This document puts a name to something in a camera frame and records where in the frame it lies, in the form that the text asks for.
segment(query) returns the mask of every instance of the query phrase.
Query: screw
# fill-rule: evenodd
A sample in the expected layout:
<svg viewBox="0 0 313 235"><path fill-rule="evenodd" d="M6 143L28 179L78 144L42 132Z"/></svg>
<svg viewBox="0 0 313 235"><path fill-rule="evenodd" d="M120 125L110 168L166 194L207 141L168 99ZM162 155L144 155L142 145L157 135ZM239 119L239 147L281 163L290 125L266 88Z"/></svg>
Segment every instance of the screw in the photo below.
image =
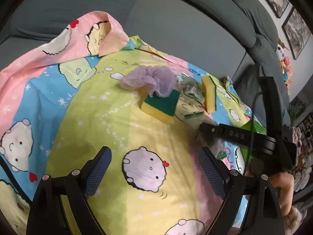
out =
<svg viewBox="0 0 313 235"><path fill-rule="evenodd" d="M230 173L231 173L231 175L233 175L233 176L238 176L238 171L235 170L235 169L231 169L231 170L230 170Z"/></svg>
<svg viewBox="0 0 313 235"><path fill-rule="evenodd" d="M263 174L263 175L261 175L261 179L263 179L263 180L268 180L269 177L268 177L267 175Z"/></svg>
<svg viewBox="0 0 313 235"><path fill-rule="evenodd" d="M49 175L48 174L45 174L42 176L42 180L47 180L49 178Z"/></svg>
<svg viewBox="0 0 313 235"><path fill-rule="evenodd" d="M77 176L77 175L79 175L79 173L80 173L79 169L75 169L75 170L72 171L72 175L73 176Z"/></svg>

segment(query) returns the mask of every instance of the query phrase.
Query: sofa cushion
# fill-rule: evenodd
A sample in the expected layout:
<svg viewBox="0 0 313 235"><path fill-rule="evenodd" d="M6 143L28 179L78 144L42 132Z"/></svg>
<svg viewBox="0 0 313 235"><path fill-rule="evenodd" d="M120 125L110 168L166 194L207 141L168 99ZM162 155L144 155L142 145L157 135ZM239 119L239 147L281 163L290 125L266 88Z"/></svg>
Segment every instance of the sofa cushion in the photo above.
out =
<svg viewBox="0 0 313 235"><path fill-rule="evenodd" d="M263 35L276 51L278 44L278 31L275 23L259 0L233 0L233 2L246 14L254 26L255 32Z"/></svg>
<svg viewBox="0 0 313 235"><path fill-rule="evenodd" d="M255 30L250 20L231 0L184 1L201 10L223 26L243 46L251 48L255 44Z"/></svg>
<svg viewBox="0 0 313 235"><path fill-rule="evenodd" d="M281 72L281 67L278 62L278 57L275 51L272 49L270 43L264 36L257 34L257 39L253 48L248 49L250 57L254 62L260 62L265 64L270 70L275 79L278 91L281 94L284 107L289 106L289 96L284 82L284 76Z"/></svg>
<svg viewBox="0 0 313 235"><path fill-rule="evenodd" d="M105 11L122 26L136 0L24 0L12 15L10 35L50 41L73 20Z"/></svg>
<svg viewBox="0 0 313 235"><path fill-rule="evenodd" d="M251 65L249 70L245 73L239 85L236 87L236 92L241 101L253 108L253 102L258 92L261 91L258 77L272 77L270 69L263 63L256 63ZM278 91L279 101L281 104L282 123L290 125L290 117L287 108L283 104L281 93ZM259 119L260 123L266 127L266 114L262 96L258 97L255 103L254 115Z"/></svg>

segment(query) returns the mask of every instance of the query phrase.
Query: green cartoon character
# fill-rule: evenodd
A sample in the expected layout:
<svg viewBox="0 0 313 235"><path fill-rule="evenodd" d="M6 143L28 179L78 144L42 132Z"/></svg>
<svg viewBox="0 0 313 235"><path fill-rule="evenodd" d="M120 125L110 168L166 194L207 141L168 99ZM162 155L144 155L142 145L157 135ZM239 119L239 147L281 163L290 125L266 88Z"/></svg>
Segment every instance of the green cartoon character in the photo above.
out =
<svg viewBox="0 0 313 235"><path fill-rule="evenodd" d="M63 74L68 83L74 88L78 88L82 82L89 80L97 72L96 68L91 68L85 58L72 60L59 64L59 71Z"/></svg>

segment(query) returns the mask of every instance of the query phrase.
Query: colorful cartoon blanket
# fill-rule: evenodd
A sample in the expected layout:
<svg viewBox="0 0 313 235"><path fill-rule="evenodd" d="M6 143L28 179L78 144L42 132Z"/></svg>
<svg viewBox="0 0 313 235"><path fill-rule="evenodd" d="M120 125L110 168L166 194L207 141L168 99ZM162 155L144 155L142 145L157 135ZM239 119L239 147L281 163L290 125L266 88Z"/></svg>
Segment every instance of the colorful cartoon blanket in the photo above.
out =
<svg viewBox="0 0 313 235"><path fill-rule="evenodd" d="M67 175L109 146L112 162L88 199L107 234L200 235L222 204L198 163L201 146L186 137L181 117L201 107L180 98L170 125L143 113L142 93L119 86L138 65L165 65L199 82L209 75L139 37L129 38L100 11L73 21L50 43L15 60L0 73L0 158L32 199L45 173ZM210 77L215 87L208 98L215 110L208 115L243 126L251 110L240 102L231 80L222 84ZM240 148L225 143L225 150L227 166L243 172ZM25 234L26 218L19 216L27 216L27 204L12 196L1 167L0 179L0 201L16 202L10 209L0 202L1 211ZM79 234L66 200L64 205L72 231ZM237 223L245 207L243 200Z"/></svg>

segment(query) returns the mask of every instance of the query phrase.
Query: stuffed toy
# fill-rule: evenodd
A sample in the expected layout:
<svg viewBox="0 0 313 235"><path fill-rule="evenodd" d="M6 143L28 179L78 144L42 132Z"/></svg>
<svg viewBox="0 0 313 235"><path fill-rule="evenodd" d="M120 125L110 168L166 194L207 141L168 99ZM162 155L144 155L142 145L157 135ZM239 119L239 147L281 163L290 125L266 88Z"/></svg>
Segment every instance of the stuffed toy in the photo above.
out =
<svg viewBox="0 0 313 235"><path fill-rule="evenodd" d="M281 41L281 39L279 39L277 49L276 49L276 55L278 57L279 64L281 66L281 72L284 76L286 88L287 88L287 90L289 90L290 85L292 84L292 79L291 79L291 77L292 77L292 66L290 64L289 57L285 56L285 54L284 54L284 49L289 50L285 46L285 44Z"/></svg>

